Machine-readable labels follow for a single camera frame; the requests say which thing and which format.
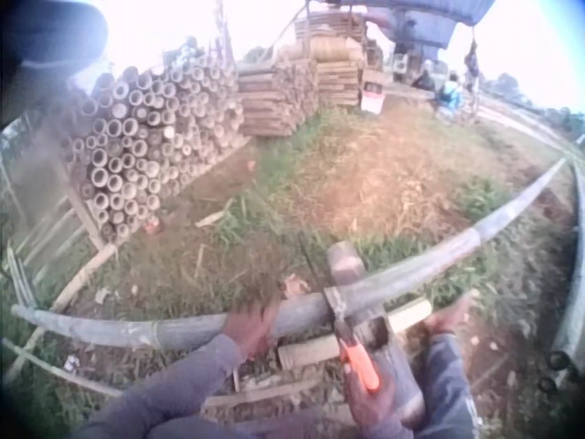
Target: blue tarp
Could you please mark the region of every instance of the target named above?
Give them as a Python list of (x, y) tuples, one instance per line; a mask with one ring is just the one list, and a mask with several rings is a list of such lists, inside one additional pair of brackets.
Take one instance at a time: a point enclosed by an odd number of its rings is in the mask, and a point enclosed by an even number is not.
[(367, 6), (367, 19), (395, 41), (420, 44), (425, 52), (447, 48), (457, 23), (475, 26), (495, 0), (340, 0), (328, 3)]

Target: orange saw handle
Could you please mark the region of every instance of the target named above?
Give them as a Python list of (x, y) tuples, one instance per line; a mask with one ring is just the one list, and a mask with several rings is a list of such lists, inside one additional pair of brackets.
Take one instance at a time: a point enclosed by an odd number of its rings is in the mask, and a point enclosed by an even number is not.
[(348, 346), (343, 340), (340, 341), (345, 351), (345, 361), (357, 374), (364, 387), (368, 391), (377, 391), (380, 387), (380, 377), (364, 345), (356, 343), (354, 346)]

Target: hand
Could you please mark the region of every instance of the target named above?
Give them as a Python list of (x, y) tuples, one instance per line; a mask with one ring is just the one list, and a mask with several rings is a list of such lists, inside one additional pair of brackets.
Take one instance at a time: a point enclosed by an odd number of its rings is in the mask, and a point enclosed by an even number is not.
[(394, 381), (380, 371), (376, 362), (374, 367), (380, 377), (380, 387), (374, 392), (369, 392), (357, 374), (351, 370), (351, 366), (344, 365), (346, 399), (354, 421), (360, 427), (381, 423), (390, 416), (393, 409)]
[(228, 314), (221, 330), (238, 345), (242, 355), (251, 359), (268, 346), (267, 336), (278, 314), (280, 302), (272, 302), (267, 307), (255, 303), (246, 309), (238, 309)]

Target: lumber pile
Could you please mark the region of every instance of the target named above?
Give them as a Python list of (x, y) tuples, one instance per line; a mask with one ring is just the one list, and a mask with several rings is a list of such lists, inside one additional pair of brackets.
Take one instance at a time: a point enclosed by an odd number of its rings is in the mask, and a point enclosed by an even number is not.
[(316, 66), (299, 60), (239, 70), (244, 135), (291, 135), (318, 106)]
[(179, 55), (143, 73), (103, 73), (90, 96), (75, 90), (54, 106), (69, 179), (107, 241), (137, 231), (163, 198), (244, 144), (233, 63), (202, 48)]
[(354, 61), (317, 64), (319, 99), (333, 105), (358, 105), (360, 66)]
[[(350, 37), (360, 44), (366, 42), (366, 23), (361, 16), (329, 10), (312, 12), (309, 15), (311, 37)], [(303, 40), (306, 32), (306, 17), (294, 22), (297, 40)]]

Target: sky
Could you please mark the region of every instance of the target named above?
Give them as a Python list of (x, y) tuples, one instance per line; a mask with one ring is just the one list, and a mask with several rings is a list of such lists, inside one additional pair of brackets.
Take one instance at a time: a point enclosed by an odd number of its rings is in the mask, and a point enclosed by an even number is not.
[[(159, 63), (162, 51), (178, 47), (186, 35), (194, 35), (202, 43), (215, 36), (215, 0), (88, 3), (99, 7), (108, 21), (110, 35), (104, 58), (113, 63), (114, 74), (129, 65), (145, 70)], [(236, 59), (250, 48), (269, 46), (303, 3), (224, 0)], [(316, 7), (319, 5), (312, 2), (312, 10)], [(379, 35), (379, 31), (372, 27), (368, 34)], [(585, 1), (496, 0), (475, 27), (475, 37), (480, 67), (488, 79), (508, 72), (537, 105), (568, 106), (585, 112)], [(457, 25), (449, 48), (440, 57), (458, 68), (471, 39), (471, 29)], [(290, 28), (281, 44), (293, 40)], [(98, 73), (84, 74), (87, 81)]]

